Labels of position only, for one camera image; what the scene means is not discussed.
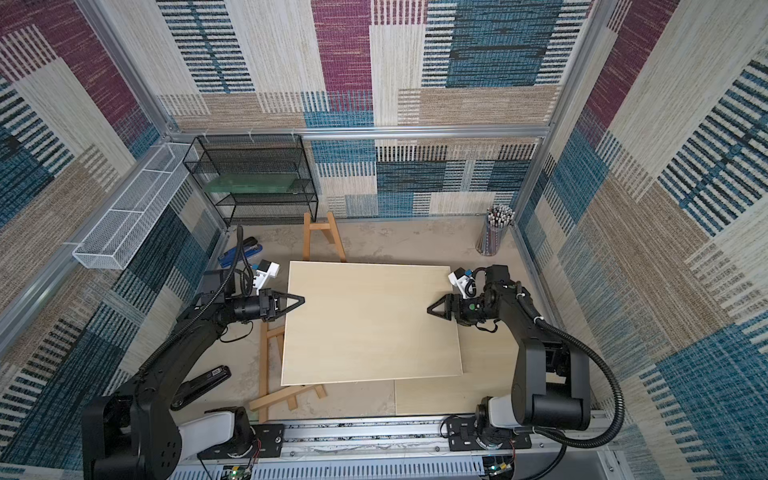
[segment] wooden easel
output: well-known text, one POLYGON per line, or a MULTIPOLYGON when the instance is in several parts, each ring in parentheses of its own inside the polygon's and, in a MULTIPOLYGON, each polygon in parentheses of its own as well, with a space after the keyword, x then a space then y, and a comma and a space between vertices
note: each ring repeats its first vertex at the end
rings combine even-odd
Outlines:
MULTIPOLYGON (((304 252, 302 260, 305 262, 310 260, 310 236, 312 230, 320 230, 323 232, 328 243, 336 245, 336 251, 339 252, 339 260, 346 262, 346 253, 344 253, 344 246, 341 243, 339 228, 336 226, 336 218, 333 216, 333 212, 328 212, 327 223, 313 223, 310 213, 307 212, 304 214, 304 252)), ((283 400, 288 402, 289 410, 298 409, 299 404, 296 402, 296 396, 307 390, 315 389, 317 397, 320 399, 324 399, 328 396, 325 387, 322 385, 287 386, 275 393, 270 393, 269 341, 271 338, 277 339, 277 351, 280 352, 280 362, 282 362, 285 331, 286 328, 284 326, 270 330, 266 323, 261 323, 261 340, 259 344, 259 348, 261 349, 259 356, 259 398, 248 404, 252 411, 259 411, 259 423, 264 423, 268 420, 268 410, 271 405, 282 402, 283 400)))
POLYGON ((305 262, 310 261, 310 235, 312 230, 323 232, 328 243, 336 245, 336 251, 339 252, 339 261, 346 262, 346 253, 344 253, 344 246, 341 244, 341 236, 339 235, 339 228, 336 226, 336 218, 333 216, 333 212, 328 212, 327 223, 313 223, 310 212, 304 214, 304 254, 302 260, 305 262))
POLYGON ((277 392, 270 393, 270 339, 277 339, 277 351, 280 353, 280 361, 283 361, 283 346, 285 344, 286 327, 279 326, 276 329, 269 329, 266 322, 261 323, 260 342, 259 342, 259 398, 251 401, 248 408, 259 411, 259 423, 264 423, 269 419, 269 407, 283 400, 288 402, 289 410, 296 410, 299 404, 296 402, 296 395, 315 389, 317 398, 324 399, 328 396, 322 385, 294 385, 284 387, 277 392))

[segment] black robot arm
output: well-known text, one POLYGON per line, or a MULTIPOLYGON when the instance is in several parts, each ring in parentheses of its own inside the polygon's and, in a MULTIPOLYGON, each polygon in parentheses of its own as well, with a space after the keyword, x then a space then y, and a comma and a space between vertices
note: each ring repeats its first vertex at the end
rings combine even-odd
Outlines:
MULTIPOLYGON (((204 281, 219 283, 224 273, 207 273, 204 281)), ((271 289, 261 289, 257 296, 235 296, 232 276, 221 283, 222 289, 201 296, 200 306, 186 309, 177 318, 168 337, 173 342, 166 341, 115 393, 96 398, 84 410, 85 480, 170 477, 181 460, 182 445, 169 408, 197 359, 230 323, 274 321, 304 304, 301 296, 271 289), (287 306, 287 299, 296 302, 287 306)))
POLYGON ((492 265, 469 272, 485 272, 483 293, 476 298, 445 295, 427 309, 441 318, 456 319, 459 325, 481 326, 503 322, 518 344, 515 378, 511 388, 512 410, 520 425, 551 429, 585 430, 589 427, 591 390, 589 359, 603 370, 614 390, 616 414, 611 427, 591 441, 573 440, 551 430, 541 434, 578 448, 603 445, 616 436, 624 421, 621 388, 605 362, 585 344, 549 325, 536 310, 530 293, 509 277, 506 265, 492 265), (442 312, 436 312, 443 306, 442 312), (547 373, 557 373, 564 382, 547 382, 547 373))

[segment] patterned wall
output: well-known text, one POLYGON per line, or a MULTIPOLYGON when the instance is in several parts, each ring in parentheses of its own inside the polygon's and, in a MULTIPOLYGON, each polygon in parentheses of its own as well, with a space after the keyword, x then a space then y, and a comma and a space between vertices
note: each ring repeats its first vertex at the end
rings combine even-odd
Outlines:
POLYGON ((0 2, 0 310, 157 136, 72 0, 0 2))
POLYGON ((539 138, 305 141, 319 212, 340 218, 482 213, 512 204, 539 138))
POLYGON ((768 478, 766 41, 763 0, 620 0, 520 218, 638 478, 768 478))
MULTIPOLYGON (((157 140, 72 0, 0 2, 0 310, 157 140)), ((0 359, 0 477, 81 478, 80 415, 159 345, 219 236, 185 184, 129 267, 78 267, 0 359)))
POLYGON ((182 130, 539 124, 591 0, 105 0, 182 130))
POLYGON ((165 340, 220 231, 185 181, 127 269, 78 266, 0 363, 3 478, 82 478, 80 418, 165 340))
MULTIPOLYGON (((591 0, 103 5, 182 131, 542 124, 591 13, 591 0)), ((474 214, 509 204, 537 143, 307 142, 319 210, 339 217, 474 214)))

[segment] pencil holder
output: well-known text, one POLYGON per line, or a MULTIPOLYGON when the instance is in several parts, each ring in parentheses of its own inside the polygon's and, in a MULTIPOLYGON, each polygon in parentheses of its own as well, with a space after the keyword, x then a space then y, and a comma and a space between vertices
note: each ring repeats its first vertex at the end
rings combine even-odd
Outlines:
POLYGON ((508 224, 503 227, 495 227, 491 225, 491 221, 486 215, 475 249, 477 249, 481 255, 487 257, 492 257, 497 254, 498 248, 502 245, 504 235, 507 233, 507 226, 508 224))

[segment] white wire mesh basket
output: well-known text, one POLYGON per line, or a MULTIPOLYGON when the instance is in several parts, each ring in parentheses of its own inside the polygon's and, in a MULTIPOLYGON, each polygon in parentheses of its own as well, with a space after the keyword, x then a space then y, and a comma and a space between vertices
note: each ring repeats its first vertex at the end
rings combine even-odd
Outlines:
POLYGON ((181 187, 188 144, 158 149, 72 255, 85 268, 123 270, 181 187))

